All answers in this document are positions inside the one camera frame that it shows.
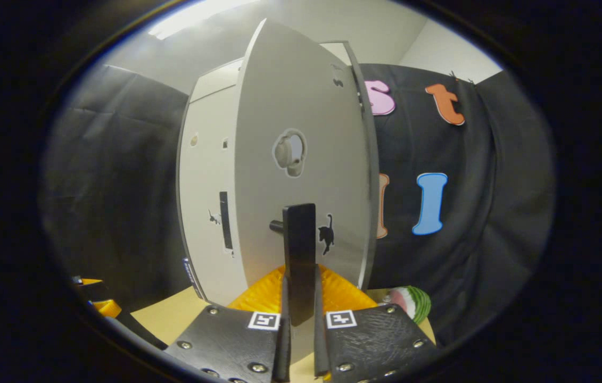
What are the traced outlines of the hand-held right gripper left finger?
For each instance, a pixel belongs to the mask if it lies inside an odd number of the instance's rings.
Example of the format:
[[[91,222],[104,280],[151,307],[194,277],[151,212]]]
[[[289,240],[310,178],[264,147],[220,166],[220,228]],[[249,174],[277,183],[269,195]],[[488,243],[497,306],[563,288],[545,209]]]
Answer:
[[[230,305],[206,305],[166,352],[224,382],[287,382],[291,357],[287,305],[281,266]]]

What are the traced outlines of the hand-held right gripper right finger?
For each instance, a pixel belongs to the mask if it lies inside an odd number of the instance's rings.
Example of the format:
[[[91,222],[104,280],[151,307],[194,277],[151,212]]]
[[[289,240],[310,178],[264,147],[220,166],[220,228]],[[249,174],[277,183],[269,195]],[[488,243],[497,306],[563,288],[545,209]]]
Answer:
[[[378,305],[343,277],[316,267],[315,375],[325,382],[408,380],[440,355],[400,305]]]

